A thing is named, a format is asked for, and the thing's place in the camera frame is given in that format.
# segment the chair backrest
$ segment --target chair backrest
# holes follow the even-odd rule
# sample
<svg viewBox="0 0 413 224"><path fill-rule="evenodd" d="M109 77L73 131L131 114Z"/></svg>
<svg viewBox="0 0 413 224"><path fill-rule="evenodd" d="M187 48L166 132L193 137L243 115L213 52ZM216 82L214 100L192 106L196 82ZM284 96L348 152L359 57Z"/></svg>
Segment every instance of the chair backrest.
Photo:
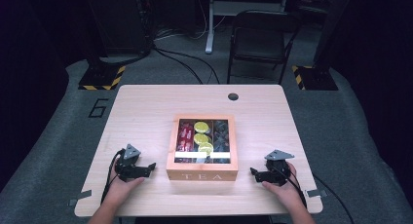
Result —
<svg viewBox="0 0 413 224"><path fill-rule="evenodd" d="M238 13L233 20L233 34L237 28L297 32L301 26L299 17L287 12L247 10Z"/></svg>

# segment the black post base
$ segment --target black post base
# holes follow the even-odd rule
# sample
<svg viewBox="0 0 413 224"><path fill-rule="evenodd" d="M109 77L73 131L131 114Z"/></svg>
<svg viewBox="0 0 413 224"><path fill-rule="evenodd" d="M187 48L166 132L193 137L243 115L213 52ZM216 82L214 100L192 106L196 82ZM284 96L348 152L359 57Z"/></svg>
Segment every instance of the black post base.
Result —
<svg viewBox="0 0 413 224"><path fill-rule="evenodd" d="M113 90L119 83L124 66L102 62L98 67L89 65L79 82L79 90Z"/></svg>
<svg viewBox="0 0 413 224"><path fill-rule="evenodd" d="M338 91L328 70L319 70L311 66L293 66L292 70L300 90Z"/></svg>

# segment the gray carpet floor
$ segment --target gray carpet floor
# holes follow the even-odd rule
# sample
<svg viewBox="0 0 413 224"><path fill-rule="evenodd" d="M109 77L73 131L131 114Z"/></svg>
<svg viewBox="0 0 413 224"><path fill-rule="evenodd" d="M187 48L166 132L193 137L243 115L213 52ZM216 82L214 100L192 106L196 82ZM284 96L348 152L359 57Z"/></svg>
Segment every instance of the gray carpet floor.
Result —
<svg viewBox="0 0 413 224"><path fill-rule="evenodd" d="M356 223L413 223L413 212L398 186L392 170L381 160L368 134L363 111L352 88L339 73L330 70L339 91L300 91L292 65L312 65L320 30L304 26L291 52L282 87L285 90L298 132L313 173L343 201ZM198 56L226 81L229 30L215 32L213 53L205 54L207 36L191 39L171 36L155 41L158 48ZM209 68L188 57L174 56L190 65L203 82L216 84ZM122 60L126 57L111 57ZM80 91L78 82L88 65L85 61L67 67L70 76L66 95L31 152L0 194L0 223L86 223L68 206L83 187L94 151L100 140L117 90ZM233 79L237 84L266 83ZM179 63L152 51L130 64L120 85L198 84ZM105 109L102 118L88 118L97 99ZM325 190L318 223L350 223L338 200ZM287 215L273 221L291 223ZM123 223L133 223L124 218Z"/></svg>

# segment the white desk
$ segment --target white desk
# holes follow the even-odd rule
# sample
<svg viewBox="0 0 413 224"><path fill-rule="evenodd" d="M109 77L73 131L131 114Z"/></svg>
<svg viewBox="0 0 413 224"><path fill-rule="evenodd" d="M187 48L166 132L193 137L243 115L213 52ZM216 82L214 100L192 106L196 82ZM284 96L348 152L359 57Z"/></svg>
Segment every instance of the white desk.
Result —
<svg viewBox="0 0 413 224"><path fill-rule="evenodd" d="M237 93L236 101L228 98ZM170 181L166 165L175 114L232 114L238 148L236 181ZM136 85L122 86L114 102L75 213L92 216L100 205L108 167L115 153L130 143L141 151L136 165L157 163L119 209L120 216L192 216L277 214L286 210L255 182L249 168L266 170L264 157L274 149L295 155L303 190L316 183L292 119L277 85ZM306 198L308 210L322 210L320 198Z"/></svg>
<svg viewBox="0 0 413 224"><path fill-rule="evenodd" d="M245 10L282 12L285 8L285 2L286 0L282 0L280 3L254 3L209 0L209 29L206 39L206 53L212 53L214 16L235 16L236 14Z"/></svg>

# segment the hand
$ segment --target hand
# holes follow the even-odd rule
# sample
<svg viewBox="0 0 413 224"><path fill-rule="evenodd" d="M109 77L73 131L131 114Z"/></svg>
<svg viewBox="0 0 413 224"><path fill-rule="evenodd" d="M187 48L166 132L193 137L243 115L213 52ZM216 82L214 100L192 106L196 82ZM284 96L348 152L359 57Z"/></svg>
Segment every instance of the hand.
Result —
<svg viewBox="0 0 413 224"><path fill-rule="evenodd" d="M108 203L110 205L113 205L114 207L118 208L121 204L124 203L124 201L128 198L130 195L131 191L137 187L139 184L141 184L145 178L144 177L139 177L137 179L133 179L130 181L122 181L119 176L117 176L117 173L115 172L115 165L117 163L117 160L115 161L112 171L110 173L110 180L112 183L110 184L109 191L106 194L106 197L104 199L104 203Z"/></svg>
<svg viewBox="0 0 413 224"><path fill-rule="evenodd" d="M289 169L291 170L291 175L289 176L289 179L297 185L298 183L297 183L297 179L295 177L297 175L297 171L291 163L288 163L288 166L289 166ZM262 186L264 186L270 192L276 194L277 199L287 209L290 209L290 208L294 207L297 204L302 205L300 195L298 194L295 187L289 181L287 181L281 187L277 186L275 184L264 181L264 182L262 182Z"/></svg>

